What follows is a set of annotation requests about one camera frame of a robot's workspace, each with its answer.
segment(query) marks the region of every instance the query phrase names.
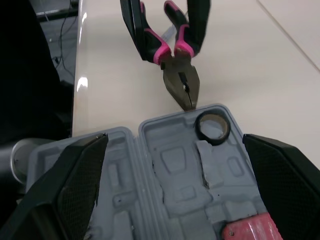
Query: tool case compartment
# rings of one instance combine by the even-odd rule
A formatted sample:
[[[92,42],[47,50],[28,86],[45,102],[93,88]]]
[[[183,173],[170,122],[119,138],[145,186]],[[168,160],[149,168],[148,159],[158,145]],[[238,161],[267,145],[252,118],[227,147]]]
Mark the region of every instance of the tool case compartment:
[[[194,123],[206,110],[228,117],[228,139],[211,146],[206,164],[218,178],[204,184]],[[88,234],[95,240],[220,240],[226,223],[266,212],[241,130],[229,110],[211,105],[143,122],[139,136],[125,127],[100,131],[109,143],[98,204]],[[30,189],[70,144],[96,133],[36,148],[28,166]]]

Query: pink pliers handle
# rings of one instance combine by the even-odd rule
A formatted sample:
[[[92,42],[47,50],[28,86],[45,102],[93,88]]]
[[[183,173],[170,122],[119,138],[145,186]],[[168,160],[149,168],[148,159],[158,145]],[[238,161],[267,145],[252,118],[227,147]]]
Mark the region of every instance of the pink pliers handle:
[[[171,55],[171,49],[169,45],[150,28],[146,18],[146,7],[142,1],[140,2],[140,7],[142,13],[142,27],[144,28],[146,60],[150,63],[160,65],[162,59]],[[167,0],[164,3],[164,12],[177,31],[174,54],[176,54],[177,51],[183,51],[191,58],[196,56],[200,51],[200,47],[195,44],[195,38],[190,32],[189,23],[184,13],[171,0]]]

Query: black electrical tape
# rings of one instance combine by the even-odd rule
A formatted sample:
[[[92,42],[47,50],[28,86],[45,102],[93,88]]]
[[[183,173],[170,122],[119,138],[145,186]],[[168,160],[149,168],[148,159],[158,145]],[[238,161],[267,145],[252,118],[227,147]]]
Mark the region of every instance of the black electrical tape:
[[[204,121],[214,121],[216,123],[219,123],[222,127],[222,135],[219,138],[210,138],[206,136],[202,131],[201,131],[201,123]],[[230,121],[226,114],[220,110],[220,109],[213,109],[213,110],[208,110],[204,111],[201,113],[195,120],[194,123],[195,127],[195,133],[198,137],[199,140],[206,140],[209,144],[212,146],[217,146],[222,144],[224,141],[227,140],[230,134]]]

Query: floor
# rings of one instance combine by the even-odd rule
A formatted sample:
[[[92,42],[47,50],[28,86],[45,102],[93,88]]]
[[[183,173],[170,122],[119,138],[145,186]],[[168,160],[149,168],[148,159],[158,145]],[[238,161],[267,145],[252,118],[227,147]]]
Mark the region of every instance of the floor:
[[[30,2],[36,13],[69,8],[69,0],[30,0]],[[58,40],[63,22],[64,19],[58,19],[41,23],[53,59],[54,57],[59,58],[61,56]],[[63,25],[62,31],[62,55],[65,68],[69,70],[72,75],[64,69],[62,62],[56,69],[60,76],[60,80],[70,84],[75,83],[77,34],[78,19],[76,19],[76,17],[68,17]]]

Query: pliers jaw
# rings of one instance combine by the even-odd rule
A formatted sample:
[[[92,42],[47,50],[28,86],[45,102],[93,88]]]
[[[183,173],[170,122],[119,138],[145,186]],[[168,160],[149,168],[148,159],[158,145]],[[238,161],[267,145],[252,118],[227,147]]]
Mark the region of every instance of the pliers jaw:
[[[161,62],[163,81],[167,91],[184,111],[196,109],[200,80],[197,70],[191,65],[191,57],[176,54]]]

